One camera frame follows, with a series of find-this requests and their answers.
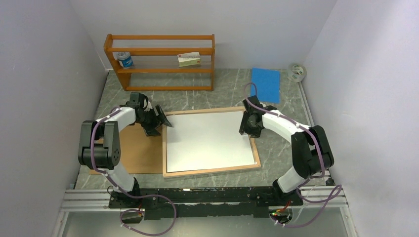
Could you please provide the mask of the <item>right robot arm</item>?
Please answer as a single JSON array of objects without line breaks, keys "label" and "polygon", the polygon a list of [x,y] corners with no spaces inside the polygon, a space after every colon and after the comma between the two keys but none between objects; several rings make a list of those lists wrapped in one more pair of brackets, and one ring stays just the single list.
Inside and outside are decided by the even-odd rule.
[{"label": "right robot arm", "polygon": [[301,124],[273,106],[264,107],[257,96],[243,100],[245,108],[239,133],[258,138],[264,129],[270,130],[288,141],[292,148],[292,166],[273,182],[272,200],[283,205],[291,198],[291,192],[309,179],[321,178],[335,163],[324,128],[319,125]]}]

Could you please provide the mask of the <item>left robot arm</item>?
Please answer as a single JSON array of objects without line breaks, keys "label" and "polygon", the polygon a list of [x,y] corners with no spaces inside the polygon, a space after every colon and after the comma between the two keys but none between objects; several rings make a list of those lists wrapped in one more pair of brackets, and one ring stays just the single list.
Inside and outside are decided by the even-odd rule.
[{"label": "left robot arm", "polygon": [[120,132],[135,124],[143,128],[146,136],[160,136],[158,128],[172,126],[161,106],[153,105],[140,92],[132,92],[125,104],[116,106],[108,115],[81,124],[78,161],[111,183],[110,208],[137,208],[142,204],[137,179],[120,162]]}]

